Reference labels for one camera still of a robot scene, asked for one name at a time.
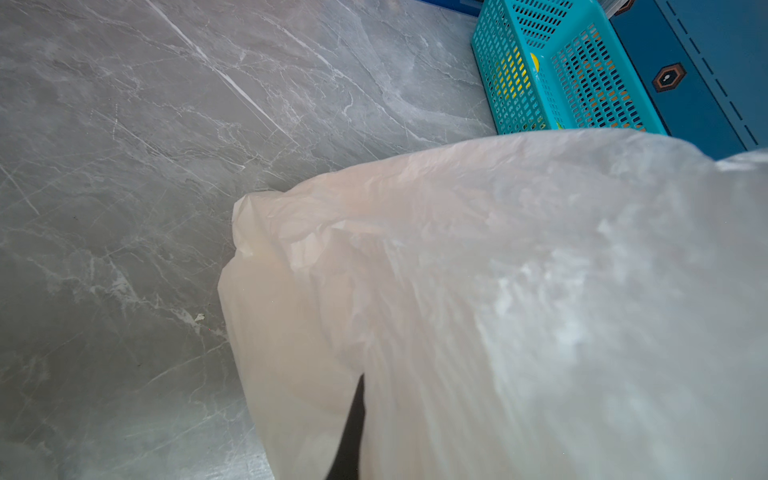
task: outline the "white plastic bag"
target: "white plastic bag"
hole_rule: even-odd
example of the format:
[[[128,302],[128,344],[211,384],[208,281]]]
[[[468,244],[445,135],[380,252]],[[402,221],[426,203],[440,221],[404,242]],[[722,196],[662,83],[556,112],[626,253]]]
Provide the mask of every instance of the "white plastic bag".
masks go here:
[[[768,155],[492,137],[246,195],[219,294],[278,480],[768,478]]]
[[[607,17],[612,17],[619,8],[627,4],[627,0],[599,0],[600,6],[605,10]]]

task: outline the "gray marble floor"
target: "gray marble floor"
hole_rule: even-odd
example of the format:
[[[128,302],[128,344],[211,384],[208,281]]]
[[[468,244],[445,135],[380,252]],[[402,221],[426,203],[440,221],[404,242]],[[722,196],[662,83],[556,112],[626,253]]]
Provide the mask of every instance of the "gray marble floor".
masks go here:
[[[216,292],[233,202],[494,134],[474,23],[0,2],[0,478],[272,478]]]

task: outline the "hexagonal logo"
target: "hexagonal logo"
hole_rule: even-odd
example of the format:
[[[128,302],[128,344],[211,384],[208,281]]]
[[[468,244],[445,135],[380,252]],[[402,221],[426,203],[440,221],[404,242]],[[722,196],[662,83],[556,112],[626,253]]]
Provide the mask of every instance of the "hexagonal logo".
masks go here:
[[[673,65],[667,65],[659,70],[659,73],[654,78],[654,88],[661,93],[662,91],[673,90],[682,82],[685,78],[685,68],[683,64],[677,62]]]
[[[621,8],[619,8],[616,11],[616,13],[614,13],[614,16],[615,15],[621,15],[622,13],[627,12],[630,8],[632,8],[632,5],[634,5],[634,2],[635,2],[635,0],[627,0],[627,3],[623,4],[621,6]]]

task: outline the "plastic basket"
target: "plastic basket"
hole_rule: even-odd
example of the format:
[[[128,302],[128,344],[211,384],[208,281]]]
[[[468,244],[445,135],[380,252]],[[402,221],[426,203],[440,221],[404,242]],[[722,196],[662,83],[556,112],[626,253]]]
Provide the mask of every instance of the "plastic basket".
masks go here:
[[[486,0],[472,47],[499,134],[587,127],[666,134],[594,0]]]

